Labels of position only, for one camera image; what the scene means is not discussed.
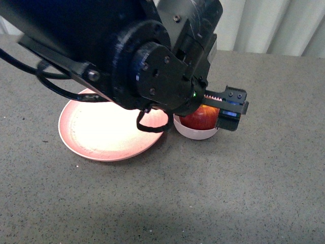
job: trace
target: apple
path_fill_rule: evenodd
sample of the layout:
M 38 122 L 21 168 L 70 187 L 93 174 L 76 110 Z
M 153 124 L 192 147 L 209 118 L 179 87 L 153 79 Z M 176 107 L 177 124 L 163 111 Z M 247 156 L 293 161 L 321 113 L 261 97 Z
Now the apple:
M 194 130 L 210 130 L 215 128 L 220 109 L 201 105 L 194 113 L 179 117 L 181 124 Z

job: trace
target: wire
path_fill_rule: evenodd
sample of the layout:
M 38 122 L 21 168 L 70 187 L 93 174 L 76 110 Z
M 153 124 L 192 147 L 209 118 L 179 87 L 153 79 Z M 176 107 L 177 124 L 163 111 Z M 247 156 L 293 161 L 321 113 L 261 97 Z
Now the wire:
M 65 98 L 68 98 L 70 100 L 75 100 L 78 102 L 88 102 L 88 103 L 101 103 L 101 102 L 109 102 L 107 99 L 101 97 L 98 94 L 76 94 L 71 93 L 70 91 L 64 90 L 55 84 L 53 84 L 51 81 L 45 78 L 44 76 L 44 70 L 49 66 L 49 63 L 45 60 L 42 60 L 37 65 L 36 70 L 36 76 L 38 80 L 45 85 L 47 88 L 49 88 L 51 91 L 59 94 L 60 96 L 63 96 Z
M 2 58 L 4 61 L 8 62 L 9 64 L 15 66 L 16 68 L 25 71 L 27 73 L 30 73 L 32 75 L 36 75 L 37 73 L 37 69 L 28 66 L 24 63 L 22 63 L 21 61 L 15 59 L 14 57 L 12 57 L 11 55 L 9 55 L 8 53 L 6 53 L 5 51 L 3 51 L 0 48 L 0 58 Z M 48 73 L 48 72 L 43 72 L 44 77 L 48 78 L 48 79 L 55 79 L 55 80 L 68 80 L 70 79 L 70 77 L 68 75 L 65 74 L 54 74 L 54 73 Z
M 160 133 L 160 132 L 169 130 L 174 124 L 174 116 L 172 113 L 167 113 L 166 111 L 164 111 L 164 113 L 167 114 L 167 116 L 168 116 L 167 124 L 165 124 L 164 126 L 155 128 L 155 127 L 148 127 L 148 126 L 144 126 L 144 125 L 140 124 L 140 121 L 142 120 L 143 116 L 145 115 L 144 111 L 140 111 L 138 118 L 137 118 L 137 128 L 140 131 L 154 132 L 154 133 Z

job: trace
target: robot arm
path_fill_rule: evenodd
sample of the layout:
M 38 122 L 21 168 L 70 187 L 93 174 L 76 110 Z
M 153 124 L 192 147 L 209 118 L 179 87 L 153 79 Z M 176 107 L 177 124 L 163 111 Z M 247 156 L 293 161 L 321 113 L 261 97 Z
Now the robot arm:
M 206 104 L 220 108 L 216 127 L 231 131 L 246 113 L 246 91 L 206 90 L 218 0 L 161 0 L 157 8 L 152 0 L 2 0 L 0 15 L 25 33 L 19 44 L 43 59 L 38 79 L 69 99 L 112 101 L 142 115 L 162 109 L 170 118 Z M 44 73 L 49 64 L 96 94 L 57 87 Z

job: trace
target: white bowl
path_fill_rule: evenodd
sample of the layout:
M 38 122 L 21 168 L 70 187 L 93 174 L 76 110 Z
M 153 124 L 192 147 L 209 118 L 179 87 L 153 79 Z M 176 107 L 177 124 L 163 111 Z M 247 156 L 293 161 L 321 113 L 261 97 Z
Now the white bowl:
M 179 133 L 181 133 L 183 136 L 193 139 L 193 140 L 204 140 L 208 139 L 211 136 L 213 136 L 219 128 L 214 128 L 210 130 L 194 130 L 191 128 L 188 128 L 181 124 L 181 121 L 179 120 L 179 116 L 174 115 L 174 125 Z

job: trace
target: table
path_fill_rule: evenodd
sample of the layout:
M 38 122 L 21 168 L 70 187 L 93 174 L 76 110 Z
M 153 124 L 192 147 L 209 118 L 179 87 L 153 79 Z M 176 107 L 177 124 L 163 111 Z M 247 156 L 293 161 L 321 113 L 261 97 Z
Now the table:
M 0 47 L 35 67 L 16 40 Z M 325 243 L 325 60 L 219 51 L 209 89 L 227 84 L 250 102 L 236 132 L 172 128 L 100 163 L 62 143 L 67 99 L 0 60 L 0 242 Z

